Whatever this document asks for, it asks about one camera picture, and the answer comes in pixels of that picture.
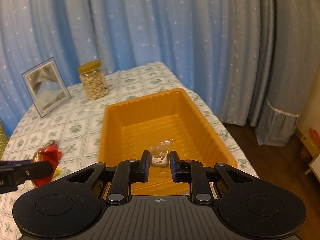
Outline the red gold snack packet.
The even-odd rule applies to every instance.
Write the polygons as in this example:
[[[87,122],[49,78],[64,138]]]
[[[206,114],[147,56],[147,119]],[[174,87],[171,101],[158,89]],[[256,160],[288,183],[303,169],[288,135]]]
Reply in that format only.
[[[53,179],[53,174],[57,168],[62,157],[62,151],[59,150],[59,143],[56,140],[49,140],[43,147],[39,148],[33,158],[32,163],[48,162],[50,166],[41,169],[47,176],[40,176],[40,178],[32,179],[35,188],[41,187],[50,183]]]

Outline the small clear candy packet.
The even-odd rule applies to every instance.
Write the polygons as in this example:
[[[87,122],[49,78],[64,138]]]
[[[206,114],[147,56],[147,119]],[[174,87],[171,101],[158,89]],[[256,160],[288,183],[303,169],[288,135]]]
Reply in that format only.
[[[163,140],[150,148],[152,167],[168,167],[169,153],[173,144],[173,139]]]

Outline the yellow green snack packet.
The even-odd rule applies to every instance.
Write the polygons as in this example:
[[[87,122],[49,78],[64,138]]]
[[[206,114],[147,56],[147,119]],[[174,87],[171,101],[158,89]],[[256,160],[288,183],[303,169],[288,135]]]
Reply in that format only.
[[[59,176],[61,173],[62,173],[62,171],[57,167],[57,168],[55,169],[54,174],[53,174],[53,178]]]

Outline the green zigzag cushion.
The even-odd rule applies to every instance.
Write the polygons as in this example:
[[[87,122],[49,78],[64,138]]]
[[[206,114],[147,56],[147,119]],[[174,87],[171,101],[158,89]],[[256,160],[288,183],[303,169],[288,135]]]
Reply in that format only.
[[[0,121],[0,157],[3,156],[5,148],[9,142],[9,138],[7,137],[2,122]]]

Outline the yellow plastic tray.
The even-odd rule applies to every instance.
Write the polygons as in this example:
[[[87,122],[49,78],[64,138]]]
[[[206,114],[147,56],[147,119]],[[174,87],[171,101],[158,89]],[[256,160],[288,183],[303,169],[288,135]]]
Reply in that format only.
[[[205,167],[237,163],[209,121],[182,88],[109,105],[105,109],[98,160],[108,167],[139,160],[158,142],[173,140],[170,149],[182,160]]]

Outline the floral white tablecloth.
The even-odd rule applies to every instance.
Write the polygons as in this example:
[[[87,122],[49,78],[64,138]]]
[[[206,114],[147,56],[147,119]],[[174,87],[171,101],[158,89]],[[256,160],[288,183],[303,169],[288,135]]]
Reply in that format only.
[[[66,176],[97,162],[103,115],[108,105],[182,87],[230,150],[238,168],[258,177],[225,126],[200,96],[185,88],[165,64],[148,63],[130,70],[117,71],[106,76],[106,81],[108,94],[94,101],[87,100],[82,84],[68,87],[71,100],[44,118],[40,118],[32,105],[14,130],[1,160],[32,159],[39,147],[53,139],[59,142],[62,149],[62,159],[58,165],[62,173],[56,178]],[[32,188],[32,183],[28,181],[15,192],[1,194],[1,239],[20,238],[21,234],[12,218],[12,207],[21,194]]]

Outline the cashew nut jar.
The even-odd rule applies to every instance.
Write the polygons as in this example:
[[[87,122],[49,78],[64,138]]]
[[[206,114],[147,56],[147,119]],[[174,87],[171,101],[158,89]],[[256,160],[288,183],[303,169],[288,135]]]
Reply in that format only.
[[[82,64],[78,67],[78,73],[88,100],[96,100],[108,94],[105,72],[99,60]]]

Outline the blue star curtain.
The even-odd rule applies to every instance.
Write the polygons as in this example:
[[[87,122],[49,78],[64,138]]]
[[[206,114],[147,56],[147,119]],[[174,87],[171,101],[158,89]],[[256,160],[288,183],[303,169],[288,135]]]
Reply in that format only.
[[[99,60],[108,74],[163,62],[221,121],[259,114],[259,0],[1,0],[1,121],[32,100],[22,74],[54,58],[64,83]]]

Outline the grey curtain with lace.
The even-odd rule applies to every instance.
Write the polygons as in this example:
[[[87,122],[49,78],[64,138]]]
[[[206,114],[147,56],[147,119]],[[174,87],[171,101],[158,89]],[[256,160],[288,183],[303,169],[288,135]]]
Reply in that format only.
[[[247,114],[259,145],[284,146],[296,130],[319,60],[319,0],[259,0],[255,87]]]

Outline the sand art picture frame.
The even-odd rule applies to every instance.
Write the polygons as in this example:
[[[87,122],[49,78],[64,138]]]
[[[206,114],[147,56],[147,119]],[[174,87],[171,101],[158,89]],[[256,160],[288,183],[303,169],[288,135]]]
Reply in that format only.
[[[22,78],[42,118],[71,99],[53,57],[24,72]]]

